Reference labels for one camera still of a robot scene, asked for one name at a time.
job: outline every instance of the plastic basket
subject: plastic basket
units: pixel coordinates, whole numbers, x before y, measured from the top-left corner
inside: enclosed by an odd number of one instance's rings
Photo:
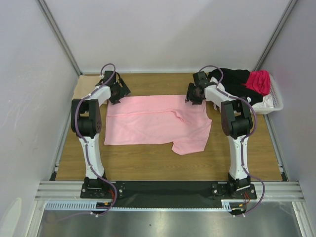
[[[272,99],[273,99],[273,108],[254,108],[256,114],[267,115],[268,113],[271,113],[273,111],[279,111],[283,109],[283,102],[282,102],[280,91],[277,87],[276,81],[273,79],[271,75],[270,75],[270,81],[271,81],[270,94],[272,95]]]

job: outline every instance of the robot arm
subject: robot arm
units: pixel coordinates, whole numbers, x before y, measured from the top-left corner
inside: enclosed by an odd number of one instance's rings
[[[212,101],[220,106],[222,113],[222,129],[227,135],[230,144],[231,167],[229,171],[229,186],[232,192],[250,187],[250,177],[245,173],[247,167],[247,141],[241,140],[250,133],[252,118],[250,109],[240,100],[227,98],[217,90],[217,85],[209,82],[205,72],[193,74],[194,82],[190,83],[186,102],[202,104],[203,99]]]
[[[75,117],[75,113],[81,99],[72,100],[71,128],[72,131],[77,134],[75,128],[75,119],[77,119],[79,132],[83,136],[83,138],[79,138],[79,141],[83,149],[86,166],[84,184],[80,195],[81,198],[100,198],[105,195],[108,189],[108,186],[97,176],[99,175],[100,177],[107,179],[104,167],[101,163],[99,150],[99,133],[102,127],[100,106],[106,100],[109,100],[112,104],[119,103],[121,98],[130,93],[130,90],[118,73],[116,73],[119,77],[118,80],[115,76],[107,83],[107,85],[101,86],[111,77],[112,73],[113,71],[104,72],[104,78],[100,80],[91,92],[93,95],[84,100],[80,105],[78,118]],[[91,166],[88,164],[87,153],[89,155]]]

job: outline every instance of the gray wall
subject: gray wall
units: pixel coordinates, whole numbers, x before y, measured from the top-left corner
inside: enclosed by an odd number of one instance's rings
[[[48,179],[77,75],[35,0],[0,1],[0,236],[5,214],[22,236],[40,180]]]
[[[316,1],[299,1],[262,69],[281,90],[271,114],[291,180],[299,180],[316,226]]]
[[[252,70],[289,0],[46,0],[80,69]]]

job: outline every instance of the wooden surface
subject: wooden surface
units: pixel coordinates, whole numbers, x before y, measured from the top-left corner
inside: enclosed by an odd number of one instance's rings
[[[133,96],[186,94],[192,74],[126,74],[122,78]],[[227,180],[230,149],[221,127],[221,115],[207,102],[212,121],[204,152],[180,156],[172,144],[105,146],[106,105],[101,106],[100,153],[109,180]],[[277,158],[263,116],[248,141],[249,171],[263,180],[281,180]],[[56,180],[83,180],[85,164],[76,135],[69,131]]]

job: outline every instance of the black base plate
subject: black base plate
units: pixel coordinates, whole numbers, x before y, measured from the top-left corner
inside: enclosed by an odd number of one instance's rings
[[[113,185],[116,187],[118,196],[117,199],[120,199],[124,195],[125,185],[124,182],[115,182]],[[112,195],[108,192],[107,188],[89,188],[86,183],[83,183],[81,188],[80,198],[88,199],[111,199]]]
[[[245,199],[245,193],[248,194],[250,199],[257,199],[255,186],[250,184],[249,188],[242,189],[236,192],[230,192],[227,183],[214,183],[212,184],[212,198],[213,199]]]

